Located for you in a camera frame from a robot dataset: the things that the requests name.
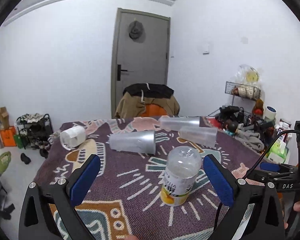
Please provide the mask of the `vitamin C drink bottle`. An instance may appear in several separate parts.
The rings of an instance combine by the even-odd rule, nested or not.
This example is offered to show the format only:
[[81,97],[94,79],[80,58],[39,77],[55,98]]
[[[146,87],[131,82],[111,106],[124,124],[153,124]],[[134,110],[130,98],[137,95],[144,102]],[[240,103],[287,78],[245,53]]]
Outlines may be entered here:
[[200,153],[190,146],[178,146],[170,151],[160,191],[162,202],[180,206],[187,200],[202,168]]

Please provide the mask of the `white labelled plastic cup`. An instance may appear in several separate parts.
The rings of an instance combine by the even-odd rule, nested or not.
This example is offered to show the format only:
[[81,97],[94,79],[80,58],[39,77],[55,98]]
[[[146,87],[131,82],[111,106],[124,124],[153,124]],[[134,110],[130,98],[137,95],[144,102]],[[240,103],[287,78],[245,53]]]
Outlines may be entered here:
[[74,126],[62,131],[59,138],[63,148],[71,151],[85,142],[87,135],[84,127]]

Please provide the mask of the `lower clear plastic cup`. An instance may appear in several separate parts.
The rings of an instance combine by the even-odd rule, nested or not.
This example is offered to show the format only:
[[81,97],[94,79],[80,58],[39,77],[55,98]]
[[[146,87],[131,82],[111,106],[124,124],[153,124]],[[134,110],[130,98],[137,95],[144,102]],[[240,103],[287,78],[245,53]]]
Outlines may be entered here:
[[218,129],[215,127],[187,127],[180,129],[182,139],[213,148],[216,144]]

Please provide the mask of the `clear plastic cup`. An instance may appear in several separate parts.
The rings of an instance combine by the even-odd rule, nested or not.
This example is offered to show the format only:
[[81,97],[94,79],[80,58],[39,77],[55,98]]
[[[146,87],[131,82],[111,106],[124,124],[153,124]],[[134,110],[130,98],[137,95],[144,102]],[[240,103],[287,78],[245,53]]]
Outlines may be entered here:
[[169,117],[169,116],[161,116],[159,118],[159,123],[161,129],[167,131],[180,131],[182,127],[199,127],[200,117]]
[[216,144],[218,129],[215,127],[187,127],[180,129],[182,139],[213,148]]

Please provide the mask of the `frosted grey plastic cup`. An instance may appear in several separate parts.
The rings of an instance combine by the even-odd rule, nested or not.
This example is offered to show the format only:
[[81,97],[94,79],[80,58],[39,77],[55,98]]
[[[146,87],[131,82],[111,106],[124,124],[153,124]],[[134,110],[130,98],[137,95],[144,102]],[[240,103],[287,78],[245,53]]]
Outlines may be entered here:
[[155,154],[155,131],[112,134],[109,137],[109,146],[119,152]]

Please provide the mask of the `upper clear plastic cup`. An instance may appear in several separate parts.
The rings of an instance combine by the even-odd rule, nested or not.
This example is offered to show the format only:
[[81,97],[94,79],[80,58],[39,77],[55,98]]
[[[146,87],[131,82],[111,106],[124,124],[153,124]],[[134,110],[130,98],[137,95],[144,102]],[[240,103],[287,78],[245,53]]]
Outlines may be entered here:
[[200,117],[169,117],[169,116],[161,116],[159,118],[159,123],[161,129],[167,131],[180,131],[182,127],[199,127]]

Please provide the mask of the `green tissue pack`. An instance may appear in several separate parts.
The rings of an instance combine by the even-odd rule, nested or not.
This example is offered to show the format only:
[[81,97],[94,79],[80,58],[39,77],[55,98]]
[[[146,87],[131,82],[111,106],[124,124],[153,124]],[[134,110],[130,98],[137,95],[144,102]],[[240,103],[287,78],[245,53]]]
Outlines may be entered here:
[[267,158],[277,164],[284,163],[287,158],[286,143],[280,139],[277,139],[277,141],[271,147]]

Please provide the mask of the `grey cloth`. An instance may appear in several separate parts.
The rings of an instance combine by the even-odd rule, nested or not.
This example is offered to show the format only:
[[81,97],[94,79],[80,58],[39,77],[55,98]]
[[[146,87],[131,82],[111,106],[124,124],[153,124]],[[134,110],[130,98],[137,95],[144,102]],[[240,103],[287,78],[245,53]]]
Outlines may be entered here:
[[261,141],[261,136],[259,133],[238,130],[235,134],[235,139],[256,152],[261,152],[264,150],[264,143]]

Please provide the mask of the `black shoe on floor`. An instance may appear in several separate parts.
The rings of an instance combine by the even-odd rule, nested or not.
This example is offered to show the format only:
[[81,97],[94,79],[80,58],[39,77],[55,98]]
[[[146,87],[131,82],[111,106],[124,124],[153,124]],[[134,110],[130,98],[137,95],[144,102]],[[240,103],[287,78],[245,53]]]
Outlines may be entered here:
[[26,156],[25,153],[22,153],[22,154],[20,155],[20,159],[21,159],[21,161],[22,161],[24,164],[26,164],[26,165],[29,165],[29,163],[31,162],[31,159],[30,159],[28,156]]

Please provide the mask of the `white tape roll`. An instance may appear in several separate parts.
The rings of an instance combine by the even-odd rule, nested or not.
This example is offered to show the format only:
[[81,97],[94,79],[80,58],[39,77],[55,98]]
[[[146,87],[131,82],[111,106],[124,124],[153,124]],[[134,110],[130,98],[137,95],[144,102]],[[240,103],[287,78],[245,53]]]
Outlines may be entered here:
[[275,121],[276,120],[277,111],[275,108],[271,106],[266,106],[264,109],[264,120],[265,121]]

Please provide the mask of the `green slipper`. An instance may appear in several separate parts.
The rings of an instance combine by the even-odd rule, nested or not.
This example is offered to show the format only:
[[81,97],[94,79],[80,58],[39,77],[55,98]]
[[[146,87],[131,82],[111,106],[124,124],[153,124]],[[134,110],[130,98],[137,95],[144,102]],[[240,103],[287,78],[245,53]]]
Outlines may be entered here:
[[7,151],[0,155],[0,175],[2,175],[8,168],[11,162],[11,152]]

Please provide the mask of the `black shoe rack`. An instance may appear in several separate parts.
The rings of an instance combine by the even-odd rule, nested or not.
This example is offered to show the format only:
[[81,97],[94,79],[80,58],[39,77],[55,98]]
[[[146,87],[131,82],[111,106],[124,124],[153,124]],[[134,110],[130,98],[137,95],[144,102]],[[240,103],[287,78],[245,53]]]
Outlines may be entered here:
[[41,143],[49,144],[53,126],[49,114],[24,114],[15,121],[22,148],[39,149]]

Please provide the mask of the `orange box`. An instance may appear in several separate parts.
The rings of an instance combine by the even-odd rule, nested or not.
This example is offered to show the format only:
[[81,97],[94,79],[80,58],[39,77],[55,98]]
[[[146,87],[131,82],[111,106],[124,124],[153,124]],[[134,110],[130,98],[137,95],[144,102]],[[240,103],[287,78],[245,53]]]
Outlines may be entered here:
[[11,126],[8,129],[0,130],[2,143],[5,147],[15,147],[16,143],[14,136],[16,135],[15,127]]

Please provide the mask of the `patterned purple tablecloth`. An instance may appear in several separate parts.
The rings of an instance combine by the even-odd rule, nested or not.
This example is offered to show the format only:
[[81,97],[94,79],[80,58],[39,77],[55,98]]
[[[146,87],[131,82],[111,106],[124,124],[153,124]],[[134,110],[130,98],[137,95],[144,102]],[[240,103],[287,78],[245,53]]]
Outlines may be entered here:
[[[208,239],[213,231],[219,199],[204,171],[198,173],[186,202],[178,207],[160,199],[166,158],[178,146],[190,146],[201,156],[212,154],[236,178],[241,178],[258,159],[258,154],[238,140],[218,133],[209,148],[181,139],[177,132],[160,128],[157,118],[80,121],[87,140],[68,151],[59,140],[37,172],[35,181],[55,184],[67,178],[89,158],[98,155],[100,171],[83,203],[76,210],[96,239]],[[155,154],[117,152],[109,147],[109,136],[153,130]]]

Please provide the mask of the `cardboard box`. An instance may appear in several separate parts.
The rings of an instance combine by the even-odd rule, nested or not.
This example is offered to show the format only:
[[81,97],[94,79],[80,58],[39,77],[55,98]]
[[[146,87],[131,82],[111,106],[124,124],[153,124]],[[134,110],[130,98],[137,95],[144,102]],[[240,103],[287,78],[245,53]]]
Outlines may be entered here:
[[6,107],[0,107],[0,130],[9,128],[9,114]]

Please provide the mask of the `orange chair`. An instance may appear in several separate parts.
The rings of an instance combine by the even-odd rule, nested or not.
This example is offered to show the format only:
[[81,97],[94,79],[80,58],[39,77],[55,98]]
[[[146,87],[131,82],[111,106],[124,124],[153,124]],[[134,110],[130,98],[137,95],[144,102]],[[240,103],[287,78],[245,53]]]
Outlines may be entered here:
[[167,111],[163,107],[156,104],[145,104],[145,111],[140,115],[141,117],[153,117],[153,116],[171,116],[172,112]]

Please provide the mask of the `black garment on chair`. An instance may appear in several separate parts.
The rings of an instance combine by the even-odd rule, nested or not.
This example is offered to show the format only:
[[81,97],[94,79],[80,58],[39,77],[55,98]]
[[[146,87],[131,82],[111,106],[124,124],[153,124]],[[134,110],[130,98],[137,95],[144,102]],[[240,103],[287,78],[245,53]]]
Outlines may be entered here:
[[166,85],[152,84],[152,83],[135,83],[123,90],[122,95],[129,93],[130,96],[139,96],[146,98],[169,99],[174,90]]

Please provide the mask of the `grey door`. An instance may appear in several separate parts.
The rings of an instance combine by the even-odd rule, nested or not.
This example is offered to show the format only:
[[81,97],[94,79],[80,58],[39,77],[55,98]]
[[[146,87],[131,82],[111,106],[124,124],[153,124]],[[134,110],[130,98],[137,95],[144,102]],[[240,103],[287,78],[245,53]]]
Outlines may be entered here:
[[[143,24],[143,35],[133,40],[128,27]],[[117,10],[111,59],[111,116],[123,90],[135,83],[167,84],[171,19],[144,11]]]

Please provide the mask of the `grey hat on door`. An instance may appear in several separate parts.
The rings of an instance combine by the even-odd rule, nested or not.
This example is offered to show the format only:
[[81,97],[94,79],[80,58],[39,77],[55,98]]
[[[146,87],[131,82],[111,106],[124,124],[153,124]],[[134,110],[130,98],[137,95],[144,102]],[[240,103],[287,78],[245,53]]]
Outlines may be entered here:
[[143,35],[143,24],[139,21],[133,21],[128,27],[128,34],[133,40],[140,38]]

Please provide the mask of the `wall light switch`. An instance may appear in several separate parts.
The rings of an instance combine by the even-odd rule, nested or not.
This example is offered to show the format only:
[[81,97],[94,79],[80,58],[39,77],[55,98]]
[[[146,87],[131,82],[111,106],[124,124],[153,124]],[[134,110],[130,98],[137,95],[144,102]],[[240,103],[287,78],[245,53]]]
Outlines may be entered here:
[[209,44],[205,44],[205,45],[203,46],[203,52],[202,52],[202,54],[203,54],[203,55],[207,55],[207,54],[209,54],[209,53],[210,53]]

